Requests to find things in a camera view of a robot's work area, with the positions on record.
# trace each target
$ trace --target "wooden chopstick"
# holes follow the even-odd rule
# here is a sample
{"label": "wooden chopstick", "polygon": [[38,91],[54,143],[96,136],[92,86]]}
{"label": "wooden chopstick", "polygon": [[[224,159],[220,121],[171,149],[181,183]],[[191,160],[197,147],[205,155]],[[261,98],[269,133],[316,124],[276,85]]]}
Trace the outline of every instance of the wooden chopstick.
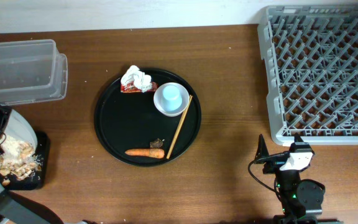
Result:
{"label": "wooden chopstick", "polygon": [[180,118],[180,121],[179,121],[179,125],[178,125],[178,128],[177,128],[177,131],[175,132],[175,135],[173,136],[173,140],[172,140],[172,143],[171,143],[171,147],[169,147],[169,151],[168,151],[168,154],[167,154],[167,159],[169,159],[169,157],[171,156],[173,147],[175,146],[175,143],[176,143],[176,141],[177,141],[177,139],[178,139],[178,135],[179,135],[181,126],[183,125],[183,122],[185,121],[185,118],[186,118],[186,115],[187,115],[187,111],[189,110],[190,103],[191,103],[191,100],[192,100],[192,99],[193,99],[193,96],[190,95],[190,97],[189,97],[189,103],[187,104],[187,107],[186,107],[186,109],[184,110],[184,112],[181,114],[181,118]]}

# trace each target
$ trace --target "carrot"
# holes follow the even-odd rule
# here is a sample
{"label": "carrot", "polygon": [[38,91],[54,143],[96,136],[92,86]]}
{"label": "carrot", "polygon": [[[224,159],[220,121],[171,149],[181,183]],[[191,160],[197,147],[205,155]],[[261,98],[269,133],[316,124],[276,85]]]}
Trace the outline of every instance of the carrot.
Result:
{"label": "carrot", "polygon": [[163,149],[130,149],[125,152],[125,154],[130,156],[147,156],[157,159],[164,158],[164,150]]}

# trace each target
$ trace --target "black plate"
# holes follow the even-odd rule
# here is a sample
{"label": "black plate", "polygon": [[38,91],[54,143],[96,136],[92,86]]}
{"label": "black plate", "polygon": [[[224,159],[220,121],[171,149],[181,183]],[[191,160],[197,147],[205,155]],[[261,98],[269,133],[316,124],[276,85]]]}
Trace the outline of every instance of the black plate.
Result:
{"label": "black plate", "polygon": [[161,86],[168,82],[183,85],[193,100],[188,109],[175,147],[168,160],[141,156],[128,156],[125,151],[150,148],[150,142],[163,140],[167,154],[181,115],[168,117],[154,106],[154,93],[121,93],[121,79],[110,84],[102,93],[94,113],[96,135],[103,147],[115,158],[135,166],[157,166],[182,155],[196,139],[201,126],[201,106],[192,87],[178,75],[156,68],[141,69]]}
{"label": "black plate", "polygon": [[16,176],[13,174],[8,174],[6,177],[0,174],[0,183],[4,181],[4,179],[9,179],[11,183],[4,188],[7,190],[34,190],[39,189],[44,185],[45,174],[47,173],[47,165],[48,165],[48,156],[49,156],[49,148],[50,148],[50,140],[48,136],[41,132],[36,131],[35,135],[37,136],[38,146],[35,149],[35,154],[40,159],[41,171],[34,171],[34,174],[31,174],[30,177],[18,181]]}

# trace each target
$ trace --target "plastic bin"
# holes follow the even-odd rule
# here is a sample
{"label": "plastic bin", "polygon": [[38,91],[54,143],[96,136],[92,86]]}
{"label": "plastic bin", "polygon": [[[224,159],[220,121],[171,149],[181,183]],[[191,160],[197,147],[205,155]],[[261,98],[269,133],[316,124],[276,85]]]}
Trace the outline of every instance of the plastic bin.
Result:
{"label": "plastic bin", "polygon": [[358,144],[358,6],[271,6],[258,36],[273,141]]}
{"label": "plastic bin", "polygon": [[53,40],[0,43],[0,104],[61,100],[67,92],[67,58]]}

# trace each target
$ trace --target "wooden surface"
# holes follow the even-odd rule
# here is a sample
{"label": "wooden surface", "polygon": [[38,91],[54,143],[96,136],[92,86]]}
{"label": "wooden surface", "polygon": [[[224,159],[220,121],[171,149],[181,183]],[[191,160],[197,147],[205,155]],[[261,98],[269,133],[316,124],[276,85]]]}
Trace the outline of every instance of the wooden surface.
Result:
{"label": "wooden surface", "polygon": [[[250,222],[281,214],[276,196],[247,173],[262,133],[271,153],[288,148],[270,138],[266,72],[256,26],[101,30],[0,35],[0,42],[53,39],[68,57],[61,101],[15,106],[51,141],[47,180],[19,192],[66,222]],[[130,65],[181,75],[201,102],[200,133],[174,162],[139,168],[113,158],[93,128],[103,88]],[[325,184],[321,218],[358,223],[358,146],[315,146],[302,178]],[[252,170],[269,185],[262,166]]]}

